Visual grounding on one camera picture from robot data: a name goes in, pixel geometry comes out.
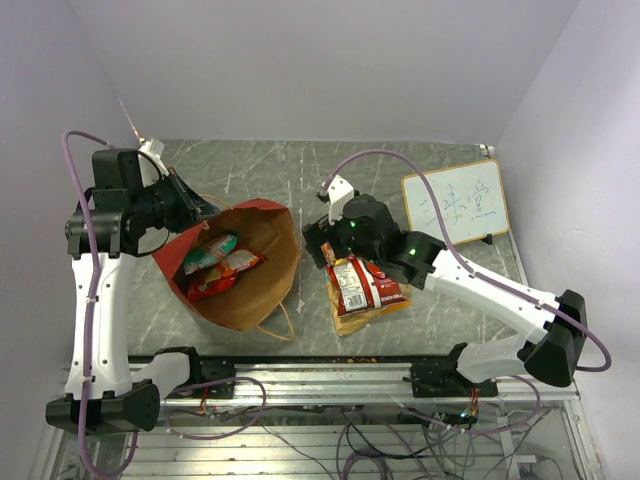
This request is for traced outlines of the red paper bag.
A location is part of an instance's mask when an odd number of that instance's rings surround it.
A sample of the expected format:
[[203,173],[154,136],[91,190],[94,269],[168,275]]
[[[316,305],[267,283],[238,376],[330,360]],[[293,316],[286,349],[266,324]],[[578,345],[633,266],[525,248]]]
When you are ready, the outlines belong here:
[[[190,277],[203,272],[219,278],[215,265],[186,275],[183,261],[192,249],[223,234],[237,236],[233,249],[248,248],[263,256],[258,265],[238,274],[228,291],[190,302],[186,298]],[[153,259],[176,297],[204,320],[235,331],[263,330],[274,311],[284,310],[301,258],[290,210],[274,201],[253,199],[223,210],[178,235],[153,254]]]

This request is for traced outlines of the red Doritos bag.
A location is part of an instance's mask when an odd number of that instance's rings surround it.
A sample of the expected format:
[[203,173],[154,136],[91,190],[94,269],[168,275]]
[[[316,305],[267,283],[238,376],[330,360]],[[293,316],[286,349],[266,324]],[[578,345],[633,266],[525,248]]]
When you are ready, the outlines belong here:
[[404,288],[373,263],[356,257],[339,260],[326,268],[337,294],[336,313],[347,317],[403,305],[409,301]]

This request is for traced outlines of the tan gold snack bag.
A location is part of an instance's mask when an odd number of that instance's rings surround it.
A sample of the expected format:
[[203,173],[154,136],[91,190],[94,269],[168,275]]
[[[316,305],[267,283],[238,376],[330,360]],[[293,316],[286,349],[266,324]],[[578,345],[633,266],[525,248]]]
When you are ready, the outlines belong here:
[[[330,280],[326,281],[326,288],[329,298],[331,315],[333,318],[336,333],[339,336],[352,334],[362,328],[365,328],[372,320],[380,317],[376,310],[367,310],[364,312],[354,313],[346,316],[338,315],[338,298],[339,290],[334,287]],[[404,297],[411,296],[410,287],[401,285],[400,290]]]

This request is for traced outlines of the orange red chips bag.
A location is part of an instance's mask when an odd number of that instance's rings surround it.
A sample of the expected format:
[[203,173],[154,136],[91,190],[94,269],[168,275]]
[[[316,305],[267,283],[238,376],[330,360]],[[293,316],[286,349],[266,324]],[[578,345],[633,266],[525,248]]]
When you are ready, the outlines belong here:
[[236,275],[248,270],[264,260],[263,256],[248,248],[237,248],[215,265],[215,270],[221,278]]

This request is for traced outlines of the orange snack bag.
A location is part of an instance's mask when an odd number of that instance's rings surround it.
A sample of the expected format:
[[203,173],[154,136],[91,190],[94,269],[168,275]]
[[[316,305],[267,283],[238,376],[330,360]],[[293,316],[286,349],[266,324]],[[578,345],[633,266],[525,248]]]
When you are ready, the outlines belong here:
[[404,297],[401,301],[393,302],[389,305],[385,305],[376,310],[377,315],[387,315],[397,311],[406,309],[412,305],[411,298],[409,296]]

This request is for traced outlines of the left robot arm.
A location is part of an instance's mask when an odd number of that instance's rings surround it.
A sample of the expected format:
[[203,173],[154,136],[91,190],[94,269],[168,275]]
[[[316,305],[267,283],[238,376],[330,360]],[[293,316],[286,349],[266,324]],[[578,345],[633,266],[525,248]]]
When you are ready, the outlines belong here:
[[204,373],[192,347],[158,351],[132,372],[127,354],[128,294],[150,229],[180,234],[219,214],[176,171],[142,149],[92,156],[94,184],[65,225],[76,289],[74,348],[61,398],[46,405],[49,425],[107,435],[152,430],[174,390],[192,397]]

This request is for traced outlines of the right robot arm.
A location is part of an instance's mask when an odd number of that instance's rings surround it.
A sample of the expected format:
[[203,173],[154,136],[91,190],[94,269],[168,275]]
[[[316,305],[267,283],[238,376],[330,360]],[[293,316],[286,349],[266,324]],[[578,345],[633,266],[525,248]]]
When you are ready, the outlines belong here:
[[338,258],[367,261],[399,284],[451,296],[514,330],[501,340],[455,345],[440,373],[448,393],[463,395],[491,378],[522,374],[553,387],[573,382],[586,341],[586,302],[579,293],[544,293],[457,260],[443,241],[401,229],[370,195],[348,200],[339,220],[323,216],[305,225],[302,235],[319,268],[327,266],[323,249],[330,247]]

